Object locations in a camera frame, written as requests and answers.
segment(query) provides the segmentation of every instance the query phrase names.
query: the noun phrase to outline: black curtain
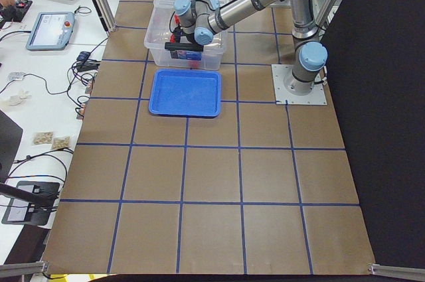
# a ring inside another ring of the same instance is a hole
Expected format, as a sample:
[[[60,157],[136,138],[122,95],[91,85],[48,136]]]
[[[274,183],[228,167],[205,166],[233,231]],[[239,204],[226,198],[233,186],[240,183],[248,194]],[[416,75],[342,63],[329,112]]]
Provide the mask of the black curtain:
[[[343,0],[322,43],[376,262],[425,268],[425,0]]]

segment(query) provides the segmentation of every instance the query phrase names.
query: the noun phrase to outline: brown cardboard surface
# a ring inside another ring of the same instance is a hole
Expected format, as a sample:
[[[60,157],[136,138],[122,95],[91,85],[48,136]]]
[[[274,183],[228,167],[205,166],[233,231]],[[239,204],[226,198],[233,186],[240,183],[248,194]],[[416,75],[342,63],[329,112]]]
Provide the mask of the brown cardboard surface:
[[[148,111],[152,0],[122,0],[43,259],[49,273],[367,274],[373,262],[335,111],[277,106],[289,9],[231,27],[222,111]]]

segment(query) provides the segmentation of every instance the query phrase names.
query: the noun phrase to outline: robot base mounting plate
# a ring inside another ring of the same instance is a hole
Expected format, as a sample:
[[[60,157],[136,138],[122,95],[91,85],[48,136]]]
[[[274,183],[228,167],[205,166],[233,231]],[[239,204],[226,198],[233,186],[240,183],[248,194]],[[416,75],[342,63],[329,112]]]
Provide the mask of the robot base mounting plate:
[[[322,84],[314,85],[312,91],[308,95],[298,96],[289,92],[284,86],[285,75],[292,71],[292,64],[272,64],[274,95],[276,104],[289,105],[327,105],[325,91]],[[316,81],[320,81],[320,75],[316,77]]]

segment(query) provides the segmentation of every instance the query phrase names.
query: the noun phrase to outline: tablet screen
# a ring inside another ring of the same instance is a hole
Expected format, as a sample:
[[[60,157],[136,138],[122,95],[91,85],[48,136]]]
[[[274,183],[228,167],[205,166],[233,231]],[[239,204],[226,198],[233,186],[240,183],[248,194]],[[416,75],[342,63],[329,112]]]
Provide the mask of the tablet screen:
[[[42,15],[31,45],[57,45],[67,14]]]

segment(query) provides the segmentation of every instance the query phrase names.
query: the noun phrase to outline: white table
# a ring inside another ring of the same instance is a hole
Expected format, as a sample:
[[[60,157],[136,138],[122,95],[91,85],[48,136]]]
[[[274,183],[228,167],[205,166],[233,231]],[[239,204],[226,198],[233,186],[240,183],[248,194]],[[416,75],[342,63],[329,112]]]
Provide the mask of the white table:
[[[120,0],[108,0],[112,13],[115,14]],[[0,31],[0,36],[16,31],[31,30],[35,19],[40,12],[74,11],[79,5],[91,8],[90,15],[76,16],[74,32],[69,45],[62,51],[28,51],[25,49],[28,34],[11,35],[0,42],[0,89],[7,83],[10,72],[32,73],[45,78],[51,92],[61,92],[68,87],[66,72],[76,60],[80,51],[91,51],[107,35],[100,23],[91,0],[33,0],[22,23],[14,23],[10,28]],[[101,60],[106,41],[99,46],[91,58]],[[3,111],[23,128],[23,138],[19,146],[16,159],[24,159],[26,155],[36,155],[50,150],[50,145],[32,145],[33,134],[39,131],[53,131],[56,136],[71,136],[72,147],[75,146],[80,132],[81,120],[76,119],[76,105],[67,98],[66,94],[49,95],[44,82],[32,76],[27,76],[22,82],[13,82],[1,95],[3,100],[15,95],[19,90],[29,91],[31,97],[24,103],[7,107]],[[77,82],[73,85],[70,96],[76,99],[84,95],[85,87]],[[61,161],[69,167],[72,155],[55,153]],[[63,166],[50,157],[39,157],[34,161],[19,167],[14,176],[24,175],[54,175],[64,177]],[[16,185],[20,180],[9,179],[7,184]],[[33,181],[56,181],[51,178],[26,178]],[[9,199],[0,196],[0,204],[8,204]],[[0,218],[3,217],[6,207],[0,207]],[[51,228],[54,213],[44,228]],[[0,264],[3,264],[16,242],[23,226],[0,224]]]

